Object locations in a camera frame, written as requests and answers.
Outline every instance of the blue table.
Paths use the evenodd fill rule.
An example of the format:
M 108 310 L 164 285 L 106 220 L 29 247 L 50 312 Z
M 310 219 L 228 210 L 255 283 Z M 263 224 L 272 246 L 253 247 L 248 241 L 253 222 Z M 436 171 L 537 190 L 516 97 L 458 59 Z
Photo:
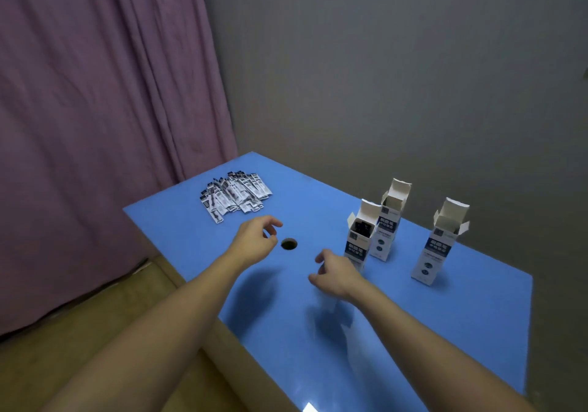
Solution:
M 184 279 L 193 279 L 224 252 L 239 224 L 257 215 L 239 211 L 217 225 L 200 202 L 212 178 L 238 170 L 257 172 L 273 191 L 258 214 L 282 220 L 278 237 L 293 237 L 298 247 L 277 246 L 242 274 L 219 318 L 300 409 L 311 403 L 319 412 L 426 410 L 364 316 L 307 280 L 318 269 L 314 258 L 322 248 L 343 253 L 346 220 L 357 213 L 357 198 L 249 153 L 125 212 Z M 523 393 L 532 277 L 456 244 L 427 287 L 411 279 L 410 270 L 428 235 L 404 219 L 388 261 L 368 257 L 364 276 Z

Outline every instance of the hole in table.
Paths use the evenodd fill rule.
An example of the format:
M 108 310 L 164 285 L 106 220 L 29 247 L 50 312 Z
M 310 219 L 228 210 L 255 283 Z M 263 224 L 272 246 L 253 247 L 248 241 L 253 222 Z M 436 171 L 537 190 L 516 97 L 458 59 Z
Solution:
M 282 248 L 284 248 L 285 250 L 290 251 L 296 248 L 297 246 L 298 242 L 293 238 L 285 238 L 284 240 L 282 240 Z

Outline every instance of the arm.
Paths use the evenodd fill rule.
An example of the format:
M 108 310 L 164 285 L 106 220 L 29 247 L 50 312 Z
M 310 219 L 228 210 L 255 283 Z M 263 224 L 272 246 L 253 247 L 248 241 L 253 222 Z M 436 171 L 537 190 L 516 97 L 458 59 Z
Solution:
M 274 226 L 282 222 L 269 215 L 244 222 L 222 256 L 100 350 L 44 410 L 161 410 L 237 277 L 277 244 Z
M 432 412 L 534 412 L 494 373 L 425 327 L 365 280 L 346 257 L 324 250 L 313 285 L 355 305 Z

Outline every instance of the person's right arm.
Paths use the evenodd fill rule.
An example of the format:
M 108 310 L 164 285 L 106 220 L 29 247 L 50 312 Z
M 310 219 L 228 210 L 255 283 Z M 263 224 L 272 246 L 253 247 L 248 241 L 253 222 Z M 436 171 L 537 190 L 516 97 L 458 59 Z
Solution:
M 431 412 L 534 412 L 524 397 L 418 322 L 365 280 L 346 257 L 323 250 L 310 282 L 355 305 Z

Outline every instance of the open box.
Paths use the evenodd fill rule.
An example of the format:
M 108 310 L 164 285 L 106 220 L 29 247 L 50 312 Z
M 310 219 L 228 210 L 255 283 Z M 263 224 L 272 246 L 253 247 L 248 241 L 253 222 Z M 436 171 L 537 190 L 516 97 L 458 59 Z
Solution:
M 343 255 L 348 257 L 359 271 L 364 269 L 365 258 L 368 256 L 371 237 L 376 230 L 379 214 L 379 204 L 362 200 L 357 216 L 351 213 L 347 219 L 349 232 Z
M 410 273 L 412 278 L 427 285 L 433 283 L 455 241 L 470 228 L 470 222 L 463 223 L 469 207 L 449 197 L 445 199 L 441 212 L 433 217 L 433 231 Z
M 382 196 L 378 224 L 369 251 L 373 257 L 384 261 L 388 258 L 411 186 L 394 178 L 388 192 Z

